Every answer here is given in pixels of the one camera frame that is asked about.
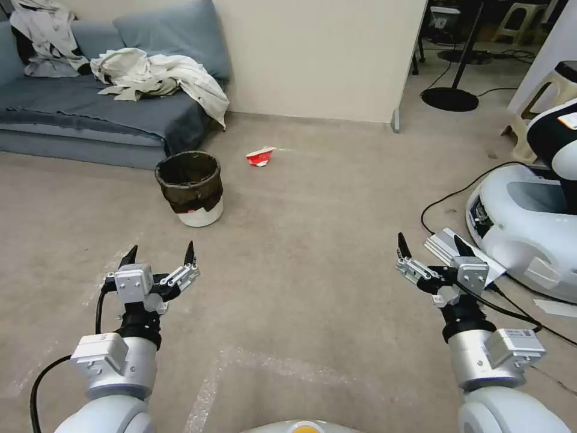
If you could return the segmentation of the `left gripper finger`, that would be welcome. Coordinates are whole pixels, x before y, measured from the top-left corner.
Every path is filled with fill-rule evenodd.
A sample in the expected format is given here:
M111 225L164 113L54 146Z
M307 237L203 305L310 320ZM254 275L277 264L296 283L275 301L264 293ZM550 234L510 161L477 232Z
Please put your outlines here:
M114 279L114 275L115 275L116 271L120 270L120 268L122 268L123 266L129 265L129 264L134 264L136 261L137 251L138 251L138 246L134 245L127 252L127 254L120 260L120 263L119 263L117 269L107 273L107 275L105 277L105 282L109 283L110 281L112 281Z
M199 275L200 270L197 265L194 242L190 241L185 252L185 259L182 266L179 266L175 271L161 279L159 286L162 288L170 288L171 290L174 288L185 290Z

